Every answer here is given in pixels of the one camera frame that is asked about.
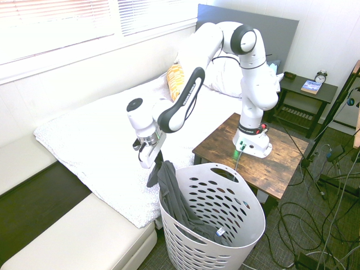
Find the green light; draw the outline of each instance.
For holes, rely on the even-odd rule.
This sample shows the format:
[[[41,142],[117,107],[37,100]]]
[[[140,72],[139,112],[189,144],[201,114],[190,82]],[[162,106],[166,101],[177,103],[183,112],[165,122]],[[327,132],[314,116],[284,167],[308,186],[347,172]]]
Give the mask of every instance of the green light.
[[[239,157],[240,152],[237,151],[236,149],[234,150],[234,154],[232,155],[235,159],[237,159]]]

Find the bed headboard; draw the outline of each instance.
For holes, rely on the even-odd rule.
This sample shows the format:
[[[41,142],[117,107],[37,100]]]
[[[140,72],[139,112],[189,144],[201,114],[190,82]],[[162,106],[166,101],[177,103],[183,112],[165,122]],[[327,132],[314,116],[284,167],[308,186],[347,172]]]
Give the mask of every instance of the bed headboard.
[[[204,23],[236,21],[260,31],[265,45],[267,61],[281,60],[278,73],[283,72],[299,21],[249,13],[200,4],[197,11],[196,30]]]

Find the book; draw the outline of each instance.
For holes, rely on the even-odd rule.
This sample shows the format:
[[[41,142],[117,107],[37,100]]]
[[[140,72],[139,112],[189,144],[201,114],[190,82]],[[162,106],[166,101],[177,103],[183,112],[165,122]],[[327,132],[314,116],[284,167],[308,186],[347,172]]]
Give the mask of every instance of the book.
[[[304,83],[301,90],[316,95],[320,87],[321,87],[321,83],[313,82],[312,80],[307,80]]]

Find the white laundry basket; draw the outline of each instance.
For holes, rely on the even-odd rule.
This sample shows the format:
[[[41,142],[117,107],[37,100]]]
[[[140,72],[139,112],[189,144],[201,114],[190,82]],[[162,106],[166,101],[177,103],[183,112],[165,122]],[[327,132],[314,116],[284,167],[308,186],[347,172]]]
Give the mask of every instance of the white laundry basket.
[[[235,182],[218,174],[222,172],[235,175]],[[244,179],[222,164],[178,169],[176,177],[196,215],[206,224],[224,228],[223,237],[231,247],[192,232],[160,206],[170,260],[178,270],[238,270],[265,230],[265,216],[259,201]],[[182,230],[199,242],[189,239]]]

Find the white wall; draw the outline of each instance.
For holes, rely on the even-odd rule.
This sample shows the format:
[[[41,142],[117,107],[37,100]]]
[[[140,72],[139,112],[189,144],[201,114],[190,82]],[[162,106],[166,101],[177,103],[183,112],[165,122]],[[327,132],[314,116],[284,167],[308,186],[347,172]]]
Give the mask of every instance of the white wall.
[[[0,85],[0,148],[39,125],[167,71],[195,27]]]
[[[338,86],[338,91],[360,59],[360,1],[208,0],[207,4],[299,20],[284,70],[312,79],[325,69],[326,82]],[[316,104],[309,104],[308,99],[304,102],[298,95],[293,101],[303,107]]]

